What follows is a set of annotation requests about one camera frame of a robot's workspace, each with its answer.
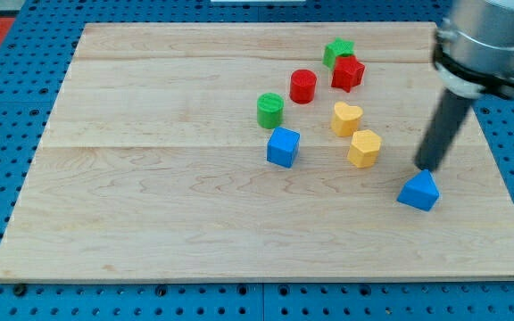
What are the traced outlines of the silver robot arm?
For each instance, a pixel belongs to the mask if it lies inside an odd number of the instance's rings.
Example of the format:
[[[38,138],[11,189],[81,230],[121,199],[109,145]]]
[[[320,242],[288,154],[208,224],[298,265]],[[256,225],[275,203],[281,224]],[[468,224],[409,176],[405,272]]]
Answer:
[[[435,31],[432,63],[444,91],[414,157],[431,172],[477,100],[514,98],[514,0],[455,1]]]

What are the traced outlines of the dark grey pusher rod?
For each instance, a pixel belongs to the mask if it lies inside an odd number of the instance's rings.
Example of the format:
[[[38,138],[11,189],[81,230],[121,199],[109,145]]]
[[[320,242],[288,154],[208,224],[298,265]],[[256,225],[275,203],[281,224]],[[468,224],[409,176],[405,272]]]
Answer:
[[[439,169],[475,101],[444,89],[414,157],[418,169]]]

